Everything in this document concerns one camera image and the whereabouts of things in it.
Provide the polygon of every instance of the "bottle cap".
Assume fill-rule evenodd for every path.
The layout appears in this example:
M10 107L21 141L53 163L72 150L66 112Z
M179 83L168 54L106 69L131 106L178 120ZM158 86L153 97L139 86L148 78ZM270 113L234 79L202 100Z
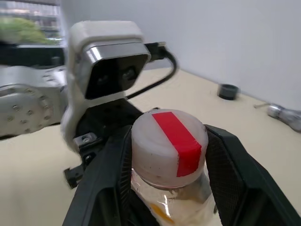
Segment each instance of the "bottle cap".
M156 188L183 187L203 172L207 145L206 128L194 116L179 110L151 110L133 124L132 165Z

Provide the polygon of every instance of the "red tape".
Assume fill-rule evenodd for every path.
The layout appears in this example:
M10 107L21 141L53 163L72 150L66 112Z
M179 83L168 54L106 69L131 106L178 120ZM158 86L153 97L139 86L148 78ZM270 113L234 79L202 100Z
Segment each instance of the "red tape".
M172 112L152 115L178 152L177 177L184 177L198 169L202 146Z

